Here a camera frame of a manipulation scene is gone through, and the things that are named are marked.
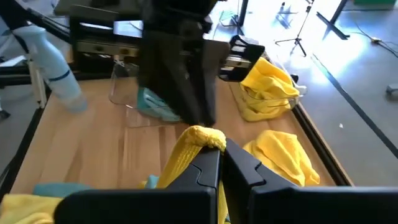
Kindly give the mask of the clear plastic water bottle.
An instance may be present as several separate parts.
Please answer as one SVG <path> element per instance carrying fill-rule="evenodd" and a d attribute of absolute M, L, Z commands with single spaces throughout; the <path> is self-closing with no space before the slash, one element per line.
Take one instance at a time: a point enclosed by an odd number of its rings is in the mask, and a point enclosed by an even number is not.
<path fill-rule="evenodd" d="M 47 40 L 46 30 L 32 25 L 16 29 L 14 34 L 26 43 L 45 83 L 64 107 L 72 112 L 84 111 L 86 98 L 61 51 Z"/>

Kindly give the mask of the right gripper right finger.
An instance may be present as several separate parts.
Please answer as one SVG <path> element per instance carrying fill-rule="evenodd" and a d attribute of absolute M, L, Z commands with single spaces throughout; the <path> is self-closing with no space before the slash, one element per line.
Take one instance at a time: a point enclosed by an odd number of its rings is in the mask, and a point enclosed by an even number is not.
<path fill-rule="evenodd" d="M 222 176 L 232 224 L 398 224 L 398 188 L 299 187 L 231 139 Z"/>

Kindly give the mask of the yellow microfiber towel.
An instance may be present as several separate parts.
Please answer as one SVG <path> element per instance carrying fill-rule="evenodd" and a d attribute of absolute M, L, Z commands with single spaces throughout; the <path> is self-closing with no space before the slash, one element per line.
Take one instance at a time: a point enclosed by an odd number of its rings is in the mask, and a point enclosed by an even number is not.
<path fill-rule="evenodd" d="M 259 100 L 281 100 L 300 95 L 290 75 L 262 57 L 241 82 L 241 86 L 251 97 Z"/>
<path fill-rule="evenodd" d="M 277 118 L 292 109 L 288 99 L 257 99 L 249 95 L 237 99 L 241 117 L 249 122 Z"/>
<path fill-rule="evenodd" d="M 159 181 L 156 189 L 164 189 L 170 186 L 205 146 L 224 153 L 226 136 L 218 129 L 199 125 L 188 127 L 177 139 L 164 170 L 158 176 Z M 144 181 L 138 185 L 139 189 L 144 189 Z"/>
<path fill-rule="evenodd" d="M 243 149 L 263 165 L 301 187 L 320 184 L 320 176 L 298 137 L 282 131 L 265 130 Z"/>
<path fill-rule="evenodd" d="M 6 194 L 0 203 L 0 224 L 54 224 L 60 197 Z"/>

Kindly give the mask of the black tripod stand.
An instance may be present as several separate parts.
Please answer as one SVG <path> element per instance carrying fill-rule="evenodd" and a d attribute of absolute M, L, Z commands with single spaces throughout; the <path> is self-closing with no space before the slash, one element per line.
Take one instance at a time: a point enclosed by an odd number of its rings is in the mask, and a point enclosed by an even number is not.
<path fill-rule="evenodd" d="M 315 2 L 315 0 L 306 0 L 306 1 L 308 2 L 308 5 L 307 5 L 306 10 L 305 10 L 305 17 L 303 19 L 303 22 L 302 22 L 302 25 L 301 25 L 299 31 L 297 32 L 296 37 L 294 37 L 292 39 L 284 39 L 284 40 L 275 40 L 274 41 L 275 44 L 279 44 L 279 43 L 282 43 L 282 42 L 294 41 L 294 44 L 298 45 L 299 48 L 301 49 L 304 57 L 307 56 L 307 53 L 306 53 L 306 51 L 305 51 L 305 49 L 303 48 L 303 45 L 302 45 L 301 33 L 302 33 L 303 28 L 304 28 L 304 26 L 305 26 L 305 24 L 307 22 L 307 19 L 308 19 L 310 13 L 311 13 L 311 10 L 312 10 L 312 7 L 313 7 L 313 3 Z"/>

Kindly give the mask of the grey desk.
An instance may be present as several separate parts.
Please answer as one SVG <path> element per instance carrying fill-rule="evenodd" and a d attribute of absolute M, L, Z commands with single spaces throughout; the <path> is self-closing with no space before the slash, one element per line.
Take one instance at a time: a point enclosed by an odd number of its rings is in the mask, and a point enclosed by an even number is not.
<path fill-rule="evenodd" d="M 140 14 L 144 0 L 58 0 L 55 13 L 72 15 L 78 11 L 109 11 L 124 16 Z"/>

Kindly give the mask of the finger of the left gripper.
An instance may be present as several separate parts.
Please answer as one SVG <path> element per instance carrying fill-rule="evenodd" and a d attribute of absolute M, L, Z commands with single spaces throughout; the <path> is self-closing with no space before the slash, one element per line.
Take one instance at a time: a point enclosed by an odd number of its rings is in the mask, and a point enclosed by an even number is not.
<path fill-rule="evenodd" d="M 186 78 L 181 39 L 144 31 L 139 42 L 139 84 L 152 90 L 187 124 L 199 123 L 199 107 Z"/>
<path fill-rule="evenodd" d="M 189 111 L 194 124 L 213 126 L 215 80 L 229 54 L 229 43 L 199 39 L 188 43 Z"/>

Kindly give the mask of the black aluminium table frame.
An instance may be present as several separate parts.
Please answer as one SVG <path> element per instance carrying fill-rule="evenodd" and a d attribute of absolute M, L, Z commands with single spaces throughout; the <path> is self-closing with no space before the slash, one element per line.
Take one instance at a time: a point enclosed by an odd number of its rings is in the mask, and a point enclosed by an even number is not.
<path fill-rule="evenodd" d="M 51 30 L 52 34 L 55 34 L 60 39 L 62 38 L 62 33 L 58 28 L 52 28 L 45 24 L 44 20 L 31 9 L 17 10 L 17 22 L 33 22 L 34 24 L 45 26 Z M 0 69 L 0 75 L 5 76 L 2 79 L 2 84 L 4 86 L 30 84 L 31 81 L 27 77 L 18 77 L 21 72 L 26 71 L 27 67 L 18 69 L 13 68 L 10 72 L 8 72 L 5 68 Z M 44 109 L 42 108 L 37 108 L 35 110 L 21 140 L 21 143 L 17 148 L 16 154 L 10 160 L 3 173 L 0 175 L 0 200 L 2 200 L 2 198 L 11 191 L 12 186 L 16 181 L 16 177 L 21 168 L 28 148 L 34 138 L 34 134 L 40 123 L 43 113 Z M 317 152 L 318 157 L 322 161 L 322 164 L 326 167 L 327 172 L 331 176 L 334 183 L 337 185 L 351 185 L 352 183 L 348 175 L 344 173 L 342 166 L 338 163 L 338 160 L 335 158 L 335 155 L 331 151 L 330 147 L 327 145 L 322 135 L 318 132 L 316 126 L 310 120 L 310 117 L 306 114 L 303 106 L 296 106 L 292 113 L 295 116 L 295 120 L 299 123 L 300 129 L 305 133 L 305 138 L 311 142 L 314 151 Z"/>

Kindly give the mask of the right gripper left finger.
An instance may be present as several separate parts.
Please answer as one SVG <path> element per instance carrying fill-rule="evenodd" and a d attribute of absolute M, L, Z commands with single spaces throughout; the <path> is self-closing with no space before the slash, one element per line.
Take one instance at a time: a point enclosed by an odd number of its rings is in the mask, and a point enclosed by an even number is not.
<path fill-rule="evenodd" d="M 84 190 L 56 207 L 55 224 L 217 224 L 221 153 L 204 147 L 164 189 Z"/>

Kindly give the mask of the black floor stand base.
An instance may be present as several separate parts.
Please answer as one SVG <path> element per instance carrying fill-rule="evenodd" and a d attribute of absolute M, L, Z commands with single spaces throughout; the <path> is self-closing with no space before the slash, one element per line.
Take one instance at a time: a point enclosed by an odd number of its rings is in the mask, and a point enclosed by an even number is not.
<path fill-rule="evenodd" d="M 335 25 L 349 0 L 317 0 L 317 17 L 326 24 L 340 39 L 348 40 L 350 35 L 344 34 Z"/>

